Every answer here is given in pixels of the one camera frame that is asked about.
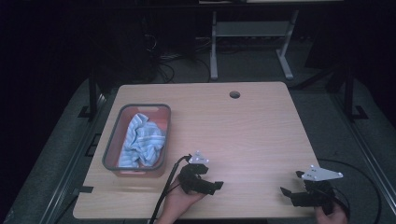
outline table top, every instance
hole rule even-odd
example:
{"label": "table top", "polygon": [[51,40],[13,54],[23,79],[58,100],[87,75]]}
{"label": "table top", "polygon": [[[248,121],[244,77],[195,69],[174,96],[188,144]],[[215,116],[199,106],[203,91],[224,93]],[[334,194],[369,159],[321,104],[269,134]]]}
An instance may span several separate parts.
{"label": "table top", "polygon": [[[238,91],[240,97],[230,97],[231,91]],[[117,115],[127,104],[171,107],[167,164],[159,178],[117,177],[102,164]],[[92,193],[79,194],[74,216],[150,218],[173,164],[196,150],[210,159],[202,178],[224,185],[181,218],[313,216],[312,208],[292,206],[279,188],[304,191],[295,171],[318,165],[282,82],[120,87],[83,184],[93,187]]]}

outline cable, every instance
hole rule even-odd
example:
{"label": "cable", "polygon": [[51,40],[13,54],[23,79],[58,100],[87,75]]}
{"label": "cable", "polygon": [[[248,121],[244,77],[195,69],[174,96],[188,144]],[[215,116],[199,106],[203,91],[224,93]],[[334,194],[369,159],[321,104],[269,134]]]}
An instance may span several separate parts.
{"label": "cable", "polygon": [[202,51],[204,49],[209,49],[210,48],[210,46],[211,46],[210,44],[212,43],[212,40],[211,40],[210,37],[200,37],[200,38],[197,38],[197,39],[199,39],[199,40],[203,39],[203,40],[206,40],[206,42],[204,44],[196,47],[195,52],[200,52],[200,51]]}
{"label": "cable", "polygon": [[172,76],[168,77],[168,75],[166,75],[166,73],[161,69],[161,67],[159,68],[160,73],[163,75],[163,82],[164,83],[174,82],[173,78],[175,77],[175,69],[168,64],[160,63],[160,66],[161,65],[168,67],[172,71]]}
{"label": "cable", "polygon": [[157,38],[155,38],[154,35],[145,35],[145,37],[149,37],[149,38],[153,39],[153,41],[154,41],[154,43],[152,44],[152,47],[147,49],[149,52],[152,52],[155,49],[155,47],[157,47]]}
{"label": "cable", "polygon": [[349,218],[350,218],[349,207],[347,207],[343,202],[341,202],[341,201],[340,201],[339,199],[337,199],[336,197],[333,197],[333,196],[329,195],[328,193],[323,192],[323,191],[320,190],[320,189],[312,189],[312,190],[315,191],[316,193],[319,193],[319,194],[321,194],[322,196],[325,196],[326,198],[332,200],[332,202],[337,203],[338,205],[340,205],[341,208],[343,209],[343,211],[344,211],[345,214],[346,214],[347,220],[349,220]]}
{"label": "cable", "polygon": [[207,70],[207,73],[209,74],[209,78],[207,79],[207,82],[210,82],[211,76],[210,76],[210,68],[209,68],[209,66],[208,66],[204,61],[202,61],[201,59],[197,59],[197,58],[196,58],[195,61],[204,64],[204,66],[205,66],[205,68],[206,68],[206,70]]}
{"label": "cable", "polygon": [[235,41],[235,38],[227,38],[226,40],[219,41],[218,48],[219,54],[235,54],[243,51],[242,46]]}
{"label": "cable", "polygon": [[160,59],[166,60],[166,61],[173,61],[174,59],[181,58],[181,57],[183,57],[183,55],[181,55],[181,54],[172,54],[172,55],[163,55],[160,57]]}
{"label": "cable", "polygon": [[350,167],[356,171],[358,171],[359,173],[361,173],[361,175],[363,175],[364,177],[366,177],[366,179],[370,182],[370,184],[373,186],[374,190],[375,190],[375,194],[376,194],[376,198],[378,199],[378,209],[376,212],[376,216],[375,216],[375,221],[374,224],[379,223],[379,219],[381,216],[381,212],[382,212],[382,200],[381,200],[381,195],[379,193],[379,189],[376,186],[375,182],[366,174],[364,173],[361,169],[359,169],[358,167],[355,167],[349,163],[343,162],[343,161],[335,161],[335,160],[328,160],[328,159],[321,159],[318,158],[318,161],[330,161],[330,162],[335,162],[335,163],[339,163],[339,164],[343,164],[347,167]]}
{"label": "cable", "polygon": [[176,186],[174,186],[174,187],[172,187],[171,189],[169,189],[169,190],[166,192],[166,195],[167,195],[168,193],[170,193],[173,189],[177,188],[178,186],[180,186],[180,184],[177,184]]}
{"label": "cable", "polygon": [[347,199],[347,196],[346,196],[340,189],[338,189],[338,188],[332,188],[332,189],[337,190],[337,192],[340,193],[340,194],[344,197],[344,200],[346,201],[346,206],[347,206],[347,207],[349,208],[349,210],[350,210],[350,203],[349,203],[349,200]]}
{"label": "cable", "polygon": [[163,199],[165,198],[166,194],[168,193],[169,186],[171,185],[171,182],[175,176],[175,173],[177,171],[177,167],[180,164],[181,161],[186,160],[188,161],[192,155],[189,156],[184,156],[175,163],[174,167],[172,168],[171,174],[168,177],[168,180],[166,181],[165,186],[163,187],[163,192],[161,193],[160,199],[158,199],[157,205],[155,206],[154,212],[152,213],[151,220],[149,221],[149,224],[153,224],[155,218],[157,217],[158,210],[160,210],[160,206],[163,203]]}

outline blue towel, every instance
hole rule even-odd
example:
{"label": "blue towel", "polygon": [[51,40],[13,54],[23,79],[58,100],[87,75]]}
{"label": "blue towel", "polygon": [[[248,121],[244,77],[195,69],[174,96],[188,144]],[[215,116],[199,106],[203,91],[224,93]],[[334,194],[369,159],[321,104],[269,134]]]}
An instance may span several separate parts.
{"label": "blue towel", "polygon": [[122,146],[119,167],[153,166],[165,142],[163,131],[143,114],[136,114],[129,123]]}

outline translucent plastic tub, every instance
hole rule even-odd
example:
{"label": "translucent plastic tub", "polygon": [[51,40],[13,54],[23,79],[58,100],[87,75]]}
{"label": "translucent plastic tub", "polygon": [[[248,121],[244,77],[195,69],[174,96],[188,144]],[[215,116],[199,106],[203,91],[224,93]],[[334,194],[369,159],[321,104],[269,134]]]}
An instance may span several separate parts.
{"label": "translucent plastic tub", "polygon": [[[165,142],[161,149],[160,157],[153,166],[144,166],[139,163],[139,167],[137,168],[119,167],[120,153],[125,141],[128,126],[137,113],[146,115],[149,121],[153,121],[157,124],[164,132]],[[170,120],[171,109],[168,105],[125,105],[120,110],[107,143],[106,151],[102,159],[103,165],[107,170],[112,171],[117,176],[159,177],[163,175]]]}

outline human hand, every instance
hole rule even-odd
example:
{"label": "human hand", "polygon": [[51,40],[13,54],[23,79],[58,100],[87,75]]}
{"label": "human hand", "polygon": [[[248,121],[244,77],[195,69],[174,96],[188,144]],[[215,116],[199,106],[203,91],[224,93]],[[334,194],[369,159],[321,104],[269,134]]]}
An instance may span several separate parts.
{"label": "human hand", "polygon": [[332,213],[324,214],[322,207],[315,207],[318,224],[347,224],[347,215],[338,203],[333,204]]}
{"label": "human hand", "polygon": [[170,192],[166,195],[163,212],[156,224],[174,223],[181,215],[189,210],[196,202],[205,197],[202,193],[186,194],[181,188],[178,178],[169,187]]}

